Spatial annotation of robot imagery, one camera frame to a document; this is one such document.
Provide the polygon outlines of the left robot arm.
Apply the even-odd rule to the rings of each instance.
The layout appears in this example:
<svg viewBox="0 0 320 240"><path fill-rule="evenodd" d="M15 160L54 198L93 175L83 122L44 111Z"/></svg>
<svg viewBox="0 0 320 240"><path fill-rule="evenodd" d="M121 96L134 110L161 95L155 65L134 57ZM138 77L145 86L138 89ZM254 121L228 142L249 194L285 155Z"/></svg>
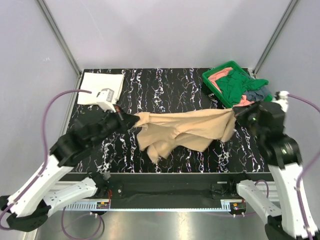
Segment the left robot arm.
<svg viewBox="0 0 320 240"><path fill-rule="evenodd" d="M51 147L45 162L33 176L12 195L0 198L0 209L9 215L7 230L31 232L56 211L81 199L103 198L108 193L108 181L99 173L89 173L81 181L63 190L50 189L95 147L115 132L125 133L139 121L136 115L123 111L108 112L90 124L78 124L59 137Z"/></svg>

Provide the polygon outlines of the beige t-shirt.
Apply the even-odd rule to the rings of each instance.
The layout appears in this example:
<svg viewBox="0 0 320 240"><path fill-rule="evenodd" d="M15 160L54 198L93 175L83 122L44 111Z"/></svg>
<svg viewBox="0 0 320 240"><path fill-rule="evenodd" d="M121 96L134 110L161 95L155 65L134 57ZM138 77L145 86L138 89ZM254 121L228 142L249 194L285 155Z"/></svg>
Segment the beige t-shirt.
<svg viewBox="0 0 320 240"><path fill-rule="evenodd" d="M134 125L141 127L137 141L141 151L146 150L156 164L166 159L178 146L204 152L214 140L227 142L235 129L235 113L228 109L202 109L181 113L136 114L140 120Z"/></svg>

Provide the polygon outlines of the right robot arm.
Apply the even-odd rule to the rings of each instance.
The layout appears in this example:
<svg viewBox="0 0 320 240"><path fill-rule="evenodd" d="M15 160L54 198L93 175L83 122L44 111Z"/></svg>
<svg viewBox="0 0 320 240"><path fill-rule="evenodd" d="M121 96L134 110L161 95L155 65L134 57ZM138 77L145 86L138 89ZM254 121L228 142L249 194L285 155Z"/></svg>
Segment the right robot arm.
<svg viewBox="0 0 320 240"><path fill-rule="evenodd" d="M276 186L280 206L275 206L249 179L227 185L228 195L242 197L264 223L270 240L318 240L320 229L308 206L301 175L305 168L298 143L284 133L286 100L255 102L234 107L236 120L255 136L259 153Z"/></svg>

